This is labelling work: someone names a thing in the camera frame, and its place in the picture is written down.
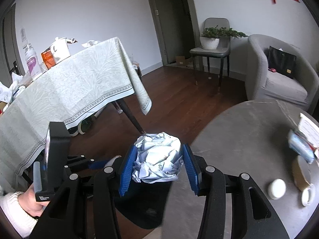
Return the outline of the person left hand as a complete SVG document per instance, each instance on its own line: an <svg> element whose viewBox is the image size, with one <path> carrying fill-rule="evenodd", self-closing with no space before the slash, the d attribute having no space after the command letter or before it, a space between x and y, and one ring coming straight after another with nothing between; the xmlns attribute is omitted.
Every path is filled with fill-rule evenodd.
<svg viewBox="0 0 319 239"><path fill-rule="evenodd" d="M32 184L26 192L18 196L18 203L22 209L32 217L40 217L49 201L37 202L35 197L34 185Z"/></svg>

